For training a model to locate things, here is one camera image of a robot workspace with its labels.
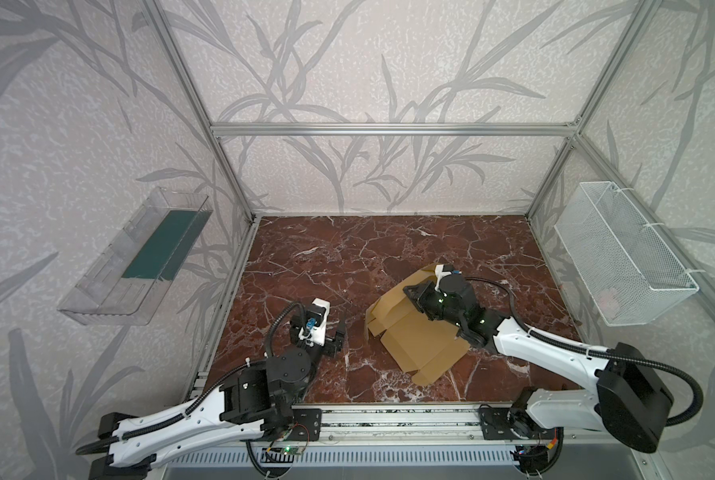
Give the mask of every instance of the side wall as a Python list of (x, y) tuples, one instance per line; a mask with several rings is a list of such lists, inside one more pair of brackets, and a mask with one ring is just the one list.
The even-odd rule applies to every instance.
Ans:
[[(163, 0), (213, 122), (574, 121), (636, 0)], [(557, 138), (223, 138), (267, 214), (524, 213)]]
[[(715, 2), (662, 3), (584, 135), (715, 281)], [(571, 155), (532, 228), (587, 340), (627, 342), (702, 384), (701, 413), (659, 451), (675, 480), (715, 480), (715, 322), (691, 298), (645, 326), (606, 326), (554, 231), (580, 181), (607, 180), (592, 165)], [(689, 390), (665, 380), (682, 410)]]
[[(86, 478), (102, 414), (183, 398), (247, 230), (196, 125), (137, 2), (0, 2), (0, 478)], [(154, 319), (57, 312), (155, 186), (215, 210)]]

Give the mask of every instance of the mesh basket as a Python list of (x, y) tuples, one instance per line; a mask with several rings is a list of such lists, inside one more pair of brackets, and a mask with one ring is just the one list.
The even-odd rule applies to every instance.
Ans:
[(693, 277), (613, 182), (582, 182), (555, 225), (610, 326), (653, 321), (698, 291)]

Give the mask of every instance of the marble surface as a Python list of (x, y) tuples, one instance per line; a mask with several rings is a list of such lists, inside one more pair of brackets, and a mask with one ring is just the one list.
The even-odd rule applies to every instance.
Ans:
[[(466, 275), (505, 279), (523, 319), (578, 339), (560, 293), (522, 216), (318, 216), (261, 221), (208, 382), (259, 358), (271, 321), (288, 300), (331, 302), (332, 328), (346, 318), (344, 349), (324, 357), (306, 402), (480, 402), (514, 400), (525, 386), (574, 385), (522, 360), (470, 350), (433, 384), (419, 387), (377, 338), (363, 339), (366, 308), (433, 262)], [(506, 296), (476, 284), (481, 304), (508, 311)], [(276, 332), (282, 351), (288, 326)]]

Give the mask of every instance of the cardboard box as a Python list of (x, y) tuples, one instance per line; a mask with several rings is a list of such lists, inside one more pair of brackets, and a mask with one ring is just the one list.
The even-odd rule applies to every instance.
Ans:
[(418, 386), (439, 379), (467, 353), (469, 343), (456, 336), (459, 330), (448, 322), (427, 319), (408, 300), (403, 287), (435, 278), (435, 265), (427, 265), (384, 293), (365, 312), (364, 336), (381, 337), (382, 344)]

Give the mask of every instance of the black mounting plate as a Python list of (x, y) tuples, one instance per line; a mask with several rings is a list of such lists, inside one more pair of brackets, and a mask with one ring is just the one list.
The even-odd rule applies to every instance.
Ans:
[[(481, 405), (477, 409), (484, 440), (525, 440), (525, 438), (516, 436), (509, 427), (508, 412), (508, 406), (491, 407)], [(539, 436), (541, 438), (551, 438), (552, 435), (554, 434), (549, 430), (540, 429), (532, 432), (529, 439), (538, 440)]]
[(320, 439), (320, 428), (323, 420), (323, 410), (319, 408), (294, 408), (294, 420), (306, 427), (295, 426), (284, 440), (306, 441), (306, 432), (309, 432), (310, 442)]

